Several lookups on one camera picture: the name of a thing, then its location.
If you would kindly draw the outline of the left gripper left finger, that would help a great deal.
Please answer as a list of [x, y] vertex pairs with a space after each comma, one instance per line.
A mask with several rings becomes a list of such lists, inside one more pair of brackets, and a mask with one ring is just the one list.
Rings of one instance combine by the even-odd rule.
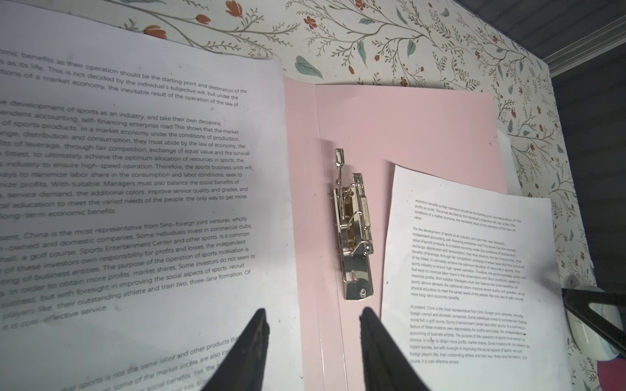
[[260, 391], [267, 361], [270, 328], [258, 309], [202, 391]]

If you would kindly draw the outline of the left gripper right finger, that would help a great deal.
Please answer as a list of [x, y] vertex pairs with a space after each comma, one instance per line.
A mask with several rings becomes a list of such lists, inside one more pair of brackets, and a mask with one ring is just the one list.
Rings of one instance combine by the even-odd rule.
[[370, 307], [360, 316], [360, 340], [367, 391], [429, 390]]

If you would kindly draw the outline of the metal folder clip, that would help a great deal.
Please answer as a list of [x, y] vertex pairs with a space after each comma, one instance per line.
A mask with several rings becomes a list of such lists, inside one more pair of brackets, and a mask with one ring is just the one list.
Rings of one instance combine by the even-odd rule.
[[335, 165], [333, 199], [344, 296], [347, 301], [360, 301], [373, 295], [369, 256], [374, 248], [368, 201], [362, 174], [352, 174], [352, 183], [347, 187], [342, 185], [342, 148], [335, 150]]

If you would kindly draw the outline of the printed white paper sheet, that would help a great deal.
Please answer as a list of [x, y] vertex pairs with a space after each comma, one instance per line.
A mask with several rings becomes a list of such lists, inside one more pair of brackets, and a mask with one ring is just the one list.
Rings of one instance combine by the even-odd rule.
[[283, 68], [1, 4], [1, 387], [301, 390]]

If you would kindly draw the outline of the pink file folder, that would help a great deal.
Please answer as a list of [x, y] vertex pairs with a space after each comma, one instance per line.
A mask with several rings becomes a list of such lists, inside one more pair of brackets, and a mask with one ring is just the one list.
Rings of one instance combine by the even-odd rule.
[[[359, 317], [381, 309], [393, 174], [403, 166], [506, 192], [492, 96], [400, 86], [285, 81], [293, 233], [308, 390], [362, 390]], [[334, 151], [342, 175], [361, 173], [372, 221], [373, 296], [344, 298], [334, 206]]]

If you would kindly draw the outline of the stack of printed papers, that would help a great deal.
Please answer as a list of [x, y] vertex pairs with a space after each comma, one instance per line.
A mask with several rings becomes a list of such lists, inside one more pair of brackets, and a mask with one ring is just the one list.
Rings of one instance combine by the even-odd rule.
[[396, 166], [381, 320], [432, 390], [569, 390], [551, 201]]

